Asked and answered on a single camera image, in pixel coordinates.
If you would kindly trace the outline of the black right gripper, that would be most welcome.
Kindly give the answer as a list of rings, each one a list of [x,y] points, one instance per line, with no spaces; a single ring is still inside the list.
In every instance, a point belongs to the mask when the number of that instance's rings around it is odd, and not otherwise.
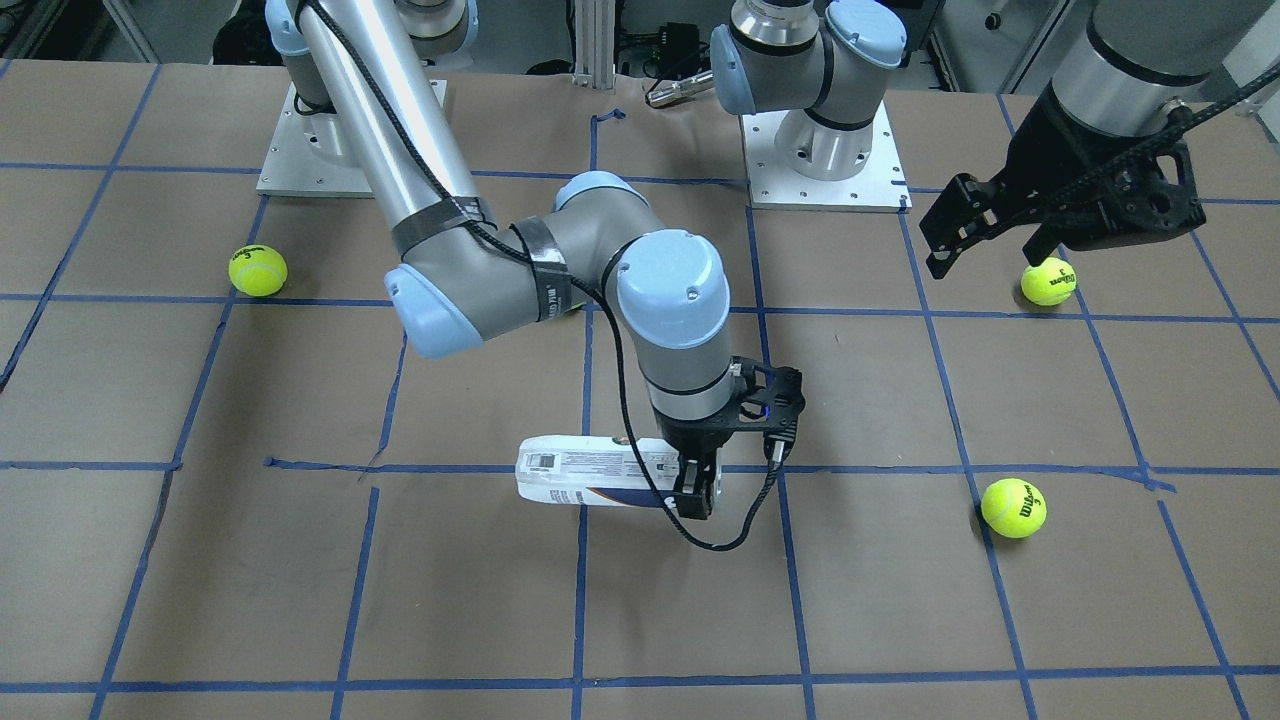
[[[803,373],[733,356],[721,379],[699,395],[662,393],[655,420],[663,441],[678,452],[671,498],[684,519],[707,520],[722,495],[723,448],[737,433],[762,436],[768,462],[788,459],[805,409]]]

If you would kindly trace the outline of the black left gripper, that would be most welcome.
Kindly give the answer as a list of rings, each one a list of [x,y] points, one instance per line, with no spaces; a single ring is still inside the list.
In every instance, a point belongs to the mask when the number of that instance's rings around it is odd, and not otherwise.
[[[1036,225],[1021,252],[1039,266],[1059,246],[1084,252],[1174,240],[1199,228],[1206,211],[1190,154],[1174,126],[1193,113],[1157,111],[1156,128],[1111,136],[1068,113],[1047,87],[1012,136],[991,181],[959,173],[919,223],[925,265],[943,279],[960,255],[1016,225]]]

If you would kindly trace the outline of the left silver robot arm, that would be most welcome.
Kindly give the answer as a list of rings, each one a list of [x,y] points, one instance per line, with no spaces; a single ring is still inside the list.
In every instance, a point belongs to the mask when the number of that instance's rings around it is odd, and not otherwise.
[[[1267,1],[1097,1],[991,178],[959,173],[920,219],[936,279],[979,242],[1032,225],[1025,260],[1161,243],[1204,224],[1187,132],[1277,78],[1270,67],[1198,111],[1185,96]],[[736,1],[710,33],[721,106],[778,111],[783,164],[815,181],[861,169],[908,31],[878,1]]]

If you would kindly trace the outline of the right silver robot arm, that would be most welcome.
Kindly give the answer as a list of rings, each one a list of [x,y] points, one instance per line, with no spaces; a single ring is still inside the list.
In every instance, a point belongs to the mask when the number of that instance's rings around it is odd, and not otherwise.
[[[300,105],[339,126],[390,227],[384,279],[406,340],[445,357],[594,302],[614,341],[630,334],[660,432],[604,441],[634,462],[639,495],[669,520],[714,507],[721,448],[762,436],[774,488],[804,407],[801,373],[732,354],[730,283],[717,247],[664,225],[627,182],[573,177],[550,213],[502,229],[480,196],[410,32],[465,12],[453,1],[270,1],[266,24]]]

